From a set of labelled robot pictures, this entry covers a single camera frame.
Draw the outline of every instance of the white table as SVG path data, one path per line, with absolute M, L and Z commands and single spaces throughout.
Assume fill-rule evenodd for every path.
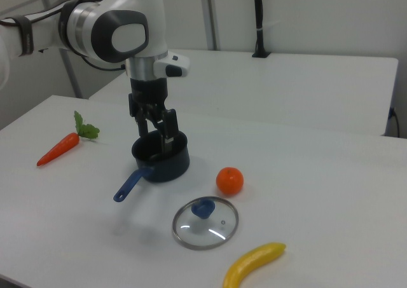
M 74 131 L 73 112 L 100 138 L 42 168 Z M 126 106 L 51 97 L 0 131 L 0 274 L 32 288 L 221 287 L 244 252 L 284 242 L 286 253 L 241 287 L 404 288 L 407 145 L 390 137 L 317 131 L 179 113 L 191 165 L 175 181 L 141 181 L 137 127 Z M 238 230 L 207 251 L 180 246 L 171 222 L 188 201 L 218 195 L 217 172 L 245 176 L 229 198 Z
M 174 50 L 191 60 L 186 78 L 169 79 L 177 111 L 337 130 L 385 133 L 396 78 L 393 58 Z M 127 104 L 125 73 L 90 97 Z

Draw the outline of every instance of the white wall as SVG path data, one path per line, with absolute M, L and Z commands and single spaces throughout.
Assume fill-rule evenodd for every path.
M 29 4 L 10 11 L 9 8 L 27 1 Z M 40 0 L 0 0 L 0 18 L 43 9 Z M 10 78 L 0 91 L 0 129 L 51 95 L 74 96 L 59 51 L 35 52 L 15 59 L 11 62 Z
M 254 0 L 215 6 L 220 49 L 253 51 Z M 263 7 L 267 50 L 397 58 L 393 105 L 407 137 L 407 0 L 263 0 Z M 389 126 L 395 135 L 394 122 Z

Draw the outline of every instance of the banana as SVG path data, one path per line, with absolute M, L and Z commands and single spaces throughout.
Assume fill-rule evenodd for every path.
M 223 280 L 223 288 L 237 288 L 240 282 L 253 270 L 270 263 L 283 254 L 283 243 L 266 243 L 244 254 L 229 268 Z

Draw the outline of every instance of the toy orange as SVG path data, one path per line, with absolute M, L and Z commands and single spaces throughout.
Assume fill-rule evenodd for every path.
M 217 174 L 216 185 L 225 195 L 236 195 L 243 187 L 243 175 L 239 169 L 225 167 Z

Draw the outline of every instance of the toy carrot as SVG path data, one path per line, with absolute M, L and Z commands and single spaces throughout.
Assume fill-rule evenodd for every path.
M 98 128 L 95 128 L 90 124 L 84 125 L 82 116 L 76 111 L 74 117 L 77 133 L 73 132 L 64 137 L 57 145 L 39 159 L 37 166 L 47 164 L 78 145 L 79 137 L 85 137 L 87 139 L 96 139 L 98 137 L 98 133 L 100 132 Z

